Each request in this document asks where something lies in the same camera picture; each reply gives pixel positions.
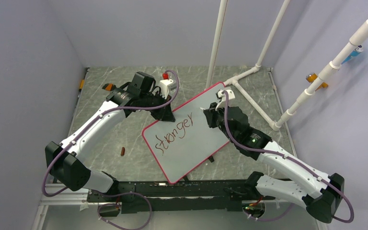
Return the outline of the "red framed whiteboard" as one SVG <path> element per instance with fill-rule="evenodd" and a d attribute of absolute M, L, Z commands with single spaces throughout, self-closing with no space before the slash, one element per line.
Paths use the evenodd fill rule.
<path fill-rule="evenodd" d="M 218 128 L 210 128 L 203 109 L 218 102 L 218 82 L 173 111 L 175 122 L 155 121 L 142 130 L 154 159 L 170 184 L 175 184 L 228 143 Z"/>

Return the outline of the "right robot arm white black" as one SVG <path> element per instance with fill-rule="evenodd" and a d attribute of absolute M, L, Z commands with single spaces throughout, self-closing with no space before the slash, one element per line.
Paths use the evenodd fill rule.
<path fill-rule="evenodd" d="M 331 223 L 343 199 L 345 179 L 338 173 L 321 172 L 283 149 L 264 132 L 253 128 L 239 107 L 217 108 L 212 103 L 203 109 L 209 128 L 218 128 L 244 156 L 272 166 L 288 178 L 274 179 L 252 172 L 244 188 L 251 199 L 271 196 L 304 209 L 315 219 Z"/>

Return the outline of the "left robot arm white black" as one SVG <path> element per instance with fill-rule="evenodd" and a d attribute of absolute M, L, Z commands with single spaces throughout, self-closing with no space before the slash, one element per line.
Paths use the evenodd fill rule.
<path fill-rule="evenodd" d="M 64 189 L 77 191 L 85 188 L 95 190 L 106 201 L 115 200 L 120 194 L 119 181 L 84 164 L 92 148 L 117 124 L 137 111 L 149 111 L 157 121 L 175 122 L 171 103 L 179 91 L 179 78 L 173 70 L 166 70 L 160 82 L 138 71 L 132 81 L 120 87 L 106 83 L 103 89 L 109 94 L 95 114 L 60 143 L 51 141 L 45 147 L 47 170 L 41 190 L 46 197 L 56 196 Z M 49 175 L 63 183 L 64 189 L 49 194 L 46 191 Z"/>

